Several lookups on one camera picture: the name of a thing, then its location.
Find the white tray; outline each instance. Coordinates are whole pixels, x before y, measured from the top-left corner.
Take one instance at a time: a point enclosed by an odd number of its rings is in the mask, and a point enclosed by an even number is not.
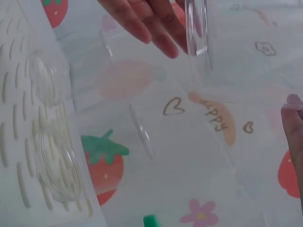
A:
[[[27,62],[28,53],[39,48],[33,30],[18,0],[0,0],[0,226],[57,226],[90,218],[94,212],[105,225],[97,199],[62,204],[36,176],[35,130],[41,121],[64,116],[72,108],[50,109],[36,97]]]

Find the pink flower print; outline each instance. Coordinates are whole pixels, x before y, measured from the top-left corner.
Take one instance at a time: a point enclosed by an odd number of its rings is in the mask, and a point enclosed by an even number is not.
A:
[[[104,15],[102,17],[101,24],[105,32],[117,28],[116,21],[110,15]]]
[[[214,226],[218,223],[218,216],[211,213],[215,208],[214,201],[209,201],[201,207],[197,199],[192,199],[188,206],[191,213],[180,218],[181,223],[193,222],[193,227]]]

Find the brown heart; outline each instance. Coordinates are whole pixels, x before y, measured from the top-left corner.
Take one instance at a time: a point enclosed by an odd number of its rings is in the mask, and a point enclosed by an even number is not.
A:
[[[254,122],[247,122],[244,126],[243,126],[243,131],[245,131],[248,134],[252,134],[254,132],[254,129],[252,128]]]
[[[174,110],[179,110],[179,112],[173,113],[173,114],[167,114],[167,113],[166,113],[167,108],[168,108],[169,105],[172,104],[175,100],[177,100],[178,102],[177,102],[177,104],[174,105],[173,109],[174,109]],[[184,112],[185,112],[185,109],[182,109],[182,108],[179,107],[180,103],[181,103],[181,98],[180,98],[180,97],[175,97],[175,98],[171,99],[171,100],[166,104],[166,106],[164,107],[163,115],[164,115],[164,116],[171,116],[171,115],[177,115],[177,114],[182,114],[182,113],[184,113]]]

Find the hand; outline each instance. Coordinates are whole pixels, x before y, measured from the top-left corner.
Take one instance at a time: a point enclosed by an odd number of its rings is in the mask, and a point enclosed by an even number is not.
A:
[[[186,31],[169,0],[98,0],[104,9],[130,34],[148,44],[151,41],[168,57],[176,58],[174,40],[187,53]],[[176,0],[184,10],[184,0]]]
[[[303,207],[303,107],[300,107],[303,103],[297,95],[290,95],[287,103],[289,106],[284,106],[281,110],[282,123],[296,171]]]

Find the green object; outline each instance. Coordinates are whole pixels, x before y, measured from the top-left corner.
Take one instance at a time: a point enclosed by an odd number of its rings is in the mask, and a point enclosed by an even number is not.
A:
[[[113,132],[113,130],[109,130],[102,137],[81,136],[84,152],[89,152],[90,164],[97,164],[102,155],[104,155],[105,162],[108,165],[113,164],[115,155],[129,155],[127,147],[109,139]]]
[[[144,227],[161,227],[160,222],[154,214],[144,216],[143,224]]]
[[[55,0],[55,2],[56,2],[57,5],[61,4],[61,1],[62,0]],[[52,0],[44,0],[43,1],[43,5],[44,6],[49,6],[51,3],[52,3]]]

